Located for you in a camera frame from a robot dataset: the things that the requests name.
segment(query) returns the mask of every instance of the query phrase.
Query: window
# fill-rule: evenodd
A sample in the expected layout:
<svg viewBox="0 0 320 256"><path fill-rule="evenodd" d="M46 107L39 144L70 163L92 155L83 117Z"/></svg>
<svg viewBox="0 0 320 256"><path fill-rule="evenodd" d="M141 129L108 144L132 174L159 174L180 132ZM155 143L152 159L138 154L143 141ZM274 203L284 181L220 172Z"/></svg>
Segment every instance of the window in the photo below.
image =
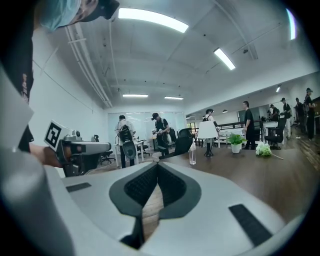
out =
<svg viewBox="0 0 320 256"><path fill-rule="evenodd" d="M191 133L196 134L196 123L195 122L189 122L186 124L187 128L191 128Z"/></svg>

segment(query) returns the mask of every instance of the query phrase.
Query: plastic water bottle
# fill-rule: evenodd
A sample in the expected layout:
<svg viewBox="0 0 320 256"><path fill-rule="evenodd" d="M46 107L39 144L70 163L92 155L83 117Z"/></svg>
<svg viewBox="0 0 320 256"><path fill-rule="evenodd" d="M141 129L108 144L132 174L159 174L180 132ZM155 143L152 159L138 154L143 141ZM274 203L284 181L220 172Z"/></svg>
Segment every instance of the plastic water bottle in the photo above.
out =
<svg viewBox="0 0 320 256"><path fill-rule="evenodd" d="M192 145L189 149L189 162L190 162L190 165L195 165L197 163L196 144L194 143L194 138L192 138Z"/></svg>

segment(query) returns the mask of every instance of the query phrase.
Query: white wall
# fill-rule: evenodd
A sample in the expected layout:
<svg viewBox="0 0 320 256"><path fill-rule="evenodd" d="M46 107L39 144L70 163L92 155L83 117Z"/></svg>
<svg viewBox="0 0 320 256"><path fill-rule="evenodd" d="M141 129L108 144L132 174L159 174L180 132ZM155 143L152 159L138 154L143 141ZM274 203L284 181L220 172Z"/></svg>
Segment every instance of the white wall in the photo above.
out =
<svg viewBox="0 0 320 256"><path fill-rule="evenodd" d="M32 38L34 83L29 105L34 115L29 126L34 143L46 146L44 137L52 119L80 131L84 141L91 141L94 134L99 135L100 141L108 141L107 118L101 102L94 92L90 93L93 89L82 78L81 70L75 78L59 58L59 50L51 56L56 48L49 40L52 36L36 30Z"/></svg>

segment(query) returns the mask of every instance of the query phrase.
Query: ceiling light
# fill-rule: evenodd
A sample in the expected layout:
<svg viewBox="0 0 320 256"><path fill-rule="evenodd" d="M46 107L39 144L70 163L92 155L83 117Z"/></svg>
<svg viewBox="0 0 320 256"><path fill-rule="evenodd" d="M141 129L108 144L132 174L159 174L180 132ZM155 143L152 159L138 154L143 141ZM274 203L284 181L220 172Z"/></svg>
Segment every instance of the ceiling light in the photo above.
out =
<svg viewBox="0 0 320 256"><path fill-rule="evenodd" d="M295 17L293 16L293 14L286 9L286 12L288 13L289 16L289 22L290 22L290 40L295 39L297 36L297 32L296 32L296 23L295 23Z"/></svg>
<svg viewBox="0 0 320 256"><path fill-rule="evenodd" d="M120 19L133 19L146 22L153 22L172 28L174 30L178 30L182 33L184 33L189 27L187 24L184 24L179 20L148 10L120 8L118 17Z"/></svg>
<svg viewBox="0 0 320 256"><path fill-rule="evenodd" d="M169 96L165 96L165 99L170 99L170 100L183 100L184 98L180 98L180 97L169 97Z"/></svg>
<svg viewBox="0 0 320 256"><path fill-rule="evenodd" d="M220 58L220 60L222 60L224 64L228 66L230 70L233 70L236 68L235 65L228 58L228 56L220 48L216 49L214 51L214 54L217 55Z"/></svg>
<svg viewBox="0 0 320 256"><path fill-rule="evenodd" d="M145 94L123 94L123 97L147 98L148 95L145 95Z"/></svg>

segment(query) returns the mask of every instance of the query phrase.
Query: backpack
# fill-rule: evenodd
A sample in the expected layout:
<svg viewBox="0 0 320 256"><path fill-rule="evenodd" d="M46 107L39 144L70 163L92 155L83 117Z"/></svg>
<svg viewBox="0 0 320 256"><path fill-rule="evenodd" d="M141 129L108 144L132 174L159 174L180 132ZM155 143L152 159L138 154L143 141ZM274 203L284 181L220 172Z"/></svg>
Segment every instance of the backpack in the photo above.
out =
<svg viewBox="0 0 320 256"><path fill-rule="evenodd" d="M130 129L126 124L121 127L121 130L119 132L119 138L123 143L133 141Z"/></svg>

